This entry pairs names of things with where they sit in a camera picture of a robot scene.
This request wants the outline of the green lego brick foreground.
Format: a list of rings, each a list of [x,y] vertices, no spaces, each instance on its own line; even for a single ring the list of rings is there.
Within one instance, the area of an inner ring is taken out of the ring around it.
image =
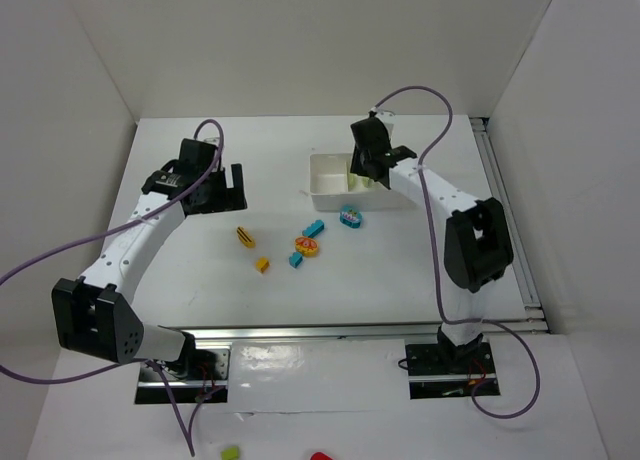
[[[241,452],[237,445],[228,446],[220,452],[221,460],[239,460],[240,458]]]

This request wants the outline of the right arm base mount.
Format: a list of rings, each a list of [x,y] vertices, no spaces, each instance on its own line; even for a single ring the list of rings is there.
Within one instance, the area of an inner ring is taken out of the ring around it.
[[[477,397],[501,395],[487,339],[457,360],[448,359],[433,335],[405,339],[397,366],[407,374],[411,400],[465,398],[474,389]]]

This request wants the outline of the small teal lego brick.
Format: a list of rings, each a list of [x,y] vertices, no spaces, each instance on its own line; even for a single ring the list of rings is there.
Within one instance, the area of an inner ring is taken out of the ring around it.
[[[289,256],[288,262],[289,265],[296,269],[298,268],[304,260],[304,256],[299,252],[294,252]]]

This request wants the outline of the small orange lego brick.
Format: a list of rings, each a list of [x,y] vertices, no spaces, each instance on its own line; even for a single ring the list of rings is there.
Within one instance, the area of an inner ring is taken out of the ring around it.
[[[268,258],[266,257],[260,257],[256,264],[255,264],[256,270],[258,272],[260,272],[261,274],[265,273],[267,271],[267,269],[270,267],[270,261]]]

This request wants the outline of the orange butterfly lego brick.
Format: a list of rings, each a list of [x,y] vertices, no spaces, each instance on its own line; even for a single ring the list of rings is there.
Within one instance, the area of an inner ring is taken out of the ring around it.
[[[305,236],[299,236],[294,240],[294,248],[297,253],[305,258],[313,258],[319,254],[320,247],[318,242]]]

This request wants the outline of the teal frog lego brick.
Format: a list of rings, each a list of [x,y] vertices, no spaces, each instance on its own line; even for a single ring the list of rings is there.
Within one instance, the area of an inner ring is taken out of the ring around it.
[[[357,229],[362,225],[362,214],[361,212],[351,206],[344,206],[339,213],[339,221],[341,224],[352,228]]]

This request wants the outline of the aluminium rail front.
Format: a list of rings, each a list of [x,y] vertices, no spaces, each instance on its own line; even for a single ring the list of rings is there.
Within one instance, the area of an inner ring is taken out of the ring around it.
[[[336,324],[320,326],[201,327],[181,330],[200,341],[303,341],[435,335],[439,323]]]

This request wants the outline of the teal long lego brick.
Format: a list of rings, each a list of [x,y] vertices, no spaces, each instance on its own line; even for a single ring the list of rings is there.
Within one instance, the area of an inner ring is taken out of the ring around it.
[[[325,229],[325,223],[322,220],[318,219],[318,220],[315,220],[313,223],[311,223],[309,226],[307,226],[302,231],[302,235],[304,237],[314,239],[319,234],[321,234],[324,231],[324,229]]]

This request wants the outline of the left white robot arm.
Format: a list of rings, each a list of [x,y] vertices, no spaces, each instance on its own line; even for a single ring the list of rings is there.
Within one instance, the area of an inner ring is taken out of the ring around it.
[[[169,236],[189,216],[244,210],[243,167],[224,168],[221,149],[185,139],[179,156],[153,172],[130,217],[101,256],[52,290],[62,348],[126,364],[154,360],[188,369],[198,356],[193,335],[144,323],[132,307],[136,290]]]

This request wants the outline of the red object foreground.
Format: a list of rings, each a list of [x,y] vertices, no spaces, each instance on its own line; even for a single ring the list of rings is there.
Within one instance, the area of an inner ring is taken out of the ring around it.
[[[310,456],[310,460],[333,460],[333,458],[324,452],[318,451],[318,452],[314,452]]]

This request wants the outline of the lime green lego brick bottom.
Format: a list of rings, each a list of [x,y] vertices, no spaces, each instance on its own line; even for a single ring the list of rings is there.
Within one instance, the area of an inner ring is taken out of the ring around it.
[[[355,191],[357,189],[369,189],[372,187],[373,183],[373,180],[365,176],[359,176],[352,173],[347,175],[347,185],[350,191]]]

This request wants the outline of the white three-compartment tray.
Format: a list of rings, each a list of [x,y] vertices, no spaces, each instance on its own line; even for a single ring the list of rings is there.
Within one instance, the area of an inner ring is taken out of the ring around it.
[[[312,154],[309,157],[309,193],[317,211],[337,212],[344,206],[365,212],[414,207],[409,199],[377,182],[369,189],[350,191],[347,175],[351,157],[349,153]]]

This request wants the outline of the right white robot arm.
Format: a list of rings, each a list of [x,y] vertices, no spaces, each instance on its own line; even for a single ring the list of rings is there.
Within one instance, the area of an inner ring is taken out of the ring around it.
[[[481,322],[499,293],[514,253],[504,208],[464,192],[391,145],[392,124],[372,114],[351,125],[351,172],[400,193],[427,212],[441,341],[466,348],[480,341]]]

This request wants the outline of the yellow striped bee lego brick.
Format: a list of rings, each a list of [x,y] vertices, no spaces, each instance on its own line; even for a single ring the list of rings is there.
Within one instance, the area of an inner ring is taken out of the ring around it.
[[[246,248],[252,249],[252,248],[256,247],[256,241],[255,241],[254,237],[244,227],[238,226],[236,228],[236,234],[237,234],[237,237],[238,237],[239,241]]]

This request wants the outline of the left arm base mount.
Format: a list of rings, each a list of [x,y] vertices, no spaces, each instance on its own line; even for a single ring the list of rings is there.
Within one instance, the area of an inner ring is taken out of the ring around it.
[[[173,364],[157,361],[159,373],[153,367],[140,367],[134,403],[136,405],[169,404],[165,377],[178,404],[223,404],[228,401],[228,375],[231,348],[214,345],[199,350],[186,370],[178,372]]]

